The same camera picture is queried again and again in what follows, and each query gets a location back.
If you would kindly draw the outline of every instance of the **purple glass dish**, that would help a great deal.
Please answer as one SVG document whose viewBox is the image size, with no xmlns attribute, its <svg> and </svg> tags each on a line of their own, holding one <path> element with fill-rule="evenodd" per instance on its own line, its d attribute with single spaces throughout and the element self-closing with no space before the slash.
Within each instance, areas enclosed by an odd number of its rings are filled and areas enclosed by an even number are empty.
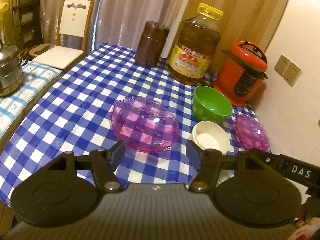
<svg viewBox="0 0 320 240">
<path fill-rule="evenodd" d="M 266 131 L 253 118 L 247 115 L 238 115 L 235 119 L 235 129 L 238 140 L 245 149 L 257 148 L 267 151 L 270 147 Z"/>
<path fill-rule="evenodd" d="M 179 124 L 159 102 L 131 97 L 115 103 L 110 119 L 115 135 L 140 152 L 158 153 L 179 140 Z"/>
</svg>

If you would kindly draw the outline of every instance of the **chair backrest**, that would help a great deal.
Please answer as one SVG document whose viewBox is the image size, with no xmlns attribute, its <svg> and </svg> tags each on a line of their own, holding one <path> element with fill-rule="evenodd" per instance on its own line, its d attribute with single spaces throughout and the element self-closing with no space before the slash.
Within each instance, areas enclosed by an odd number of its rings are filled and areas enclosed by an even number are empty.
<svg viewBox="0 0 320 240">
<path fill-rule="evenodd" d="M 61 34 L 83 37 L 81 49 L 85 50 L 94 1 L 62 0 L 59 12 L 56 45 Z"/>
</svg>

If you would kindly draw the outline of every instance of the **wall outlet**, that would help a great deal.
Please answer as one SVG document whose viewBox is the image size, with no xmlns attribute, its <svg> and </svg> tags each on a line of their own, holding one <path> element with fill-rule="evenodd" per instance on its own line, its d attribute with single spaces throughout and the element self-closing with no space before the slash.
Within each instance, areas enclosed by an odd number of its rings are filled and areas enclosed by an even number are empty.
<svg viewBox="0 0 320 240">
<path fill-rule="evenodd" d="M 284 73 L 283 78 L 290 86 L 293 86 L 295 82 L 298 80 L 301 73 L 301 69 L 291 62 L 286 72 Z"/>
<path fill-rule="evenodd" d="M 287 68 L 289 67 L 290 60 L 288 60 L 285 56 L 281 55 L 278 63 L 275 65 L 275 71 L 277 71 L 280 76 L 283 76 Z"/>
</svg>

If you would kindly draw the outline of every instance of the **white bowl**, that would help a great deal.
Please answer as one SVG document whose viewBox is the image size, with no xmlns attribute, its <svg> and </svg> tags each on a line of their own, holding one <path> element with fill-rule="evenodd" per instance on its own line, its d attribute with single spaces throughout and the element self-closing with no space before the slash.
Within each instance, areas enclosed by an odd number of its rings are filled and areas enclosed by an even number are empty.
<svg viewBox="0 0 320 240">
<path fill-rule="evenodd" d="M 216 123 L 202 121 L 192 130 L 192 140 L 203 150 L 215 149 L 227 154 L 230 140 L 228 134 Z"/>
</svg>

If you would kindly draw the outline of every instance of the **screw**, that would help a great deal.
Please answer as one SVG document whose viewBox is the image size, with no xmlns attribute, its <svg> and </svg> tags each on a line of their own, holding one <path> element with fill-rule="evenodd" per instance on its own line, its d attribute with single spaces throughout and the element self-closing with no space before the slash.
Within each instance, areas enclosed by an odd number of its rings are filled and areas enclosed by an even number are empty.
<svg viewBox="0 0 320 240">
<path fill-rule="evenodd" d="M 206 189 L 208 185 L 203 181 L 196 181 L 192 183 L 192 187 L 197 190 Z"/>
<path fill-rule="evenodd" d="M 108 190 L 115 190 L 115 189 L 118 189 L 120 188 L 120 183 L 119 182 L 116 182 L 116 181 L 110 181 L 110 182 L 107 182 L 104 187 Z"/>
</svg>

